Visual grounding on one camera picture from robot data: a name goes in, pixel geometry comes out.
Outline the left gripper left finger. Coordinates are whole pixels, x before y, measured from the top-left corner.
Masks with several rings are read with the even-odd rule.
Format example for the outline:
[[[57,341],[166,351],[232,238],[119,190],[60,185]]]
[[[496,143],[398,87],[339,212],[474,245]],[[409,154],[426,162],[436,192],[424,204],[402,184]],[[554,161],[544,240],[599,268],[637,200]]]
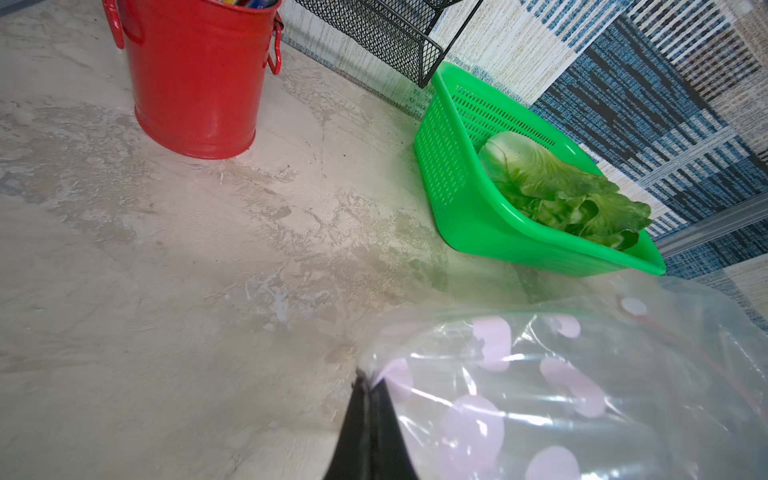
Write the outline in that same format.
[[[368,478],[368,382],[356,372],[342,428],[325,480]]]

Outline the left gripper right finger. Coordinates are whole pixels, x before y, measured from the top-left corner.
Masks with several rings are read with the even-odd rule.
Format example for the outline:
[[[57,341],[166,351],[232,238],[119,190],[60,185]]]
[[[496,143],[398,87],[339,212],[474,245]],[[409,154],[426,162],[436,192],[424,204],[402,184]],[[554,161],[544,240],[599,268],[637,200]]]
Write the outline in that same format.
[[[418,480],[384,379],[370,388],[367,416],[370,478]]]

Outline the pink-zip clear bag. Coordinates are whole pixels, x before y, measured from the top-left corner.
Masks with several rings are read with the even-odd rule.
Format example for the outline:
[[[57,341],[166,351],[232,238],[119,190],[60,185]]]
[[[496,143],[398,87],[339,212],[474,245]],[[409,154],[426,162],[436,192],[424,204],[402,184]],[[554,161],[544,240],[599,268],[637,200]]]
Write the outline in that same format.
[[[618,277],[533,305],[404,307],[359,365],[423,479],[763,479],[767,336],[725,294]]]

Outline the chinese cabbage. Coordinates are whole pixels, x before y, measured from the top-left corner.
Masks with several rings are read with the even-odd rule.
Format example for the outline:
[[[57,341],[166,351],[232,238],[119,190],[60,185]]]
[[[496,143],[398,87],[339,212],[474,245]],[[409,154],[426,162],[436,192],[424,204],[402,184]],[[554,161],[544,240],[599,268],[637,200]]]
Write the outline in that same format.
[[[563,162],[521,134],[494,135],[478,158],[507,201],[541,225],[624,251],[651,224],[648,204],[629,199],[606,177]]]

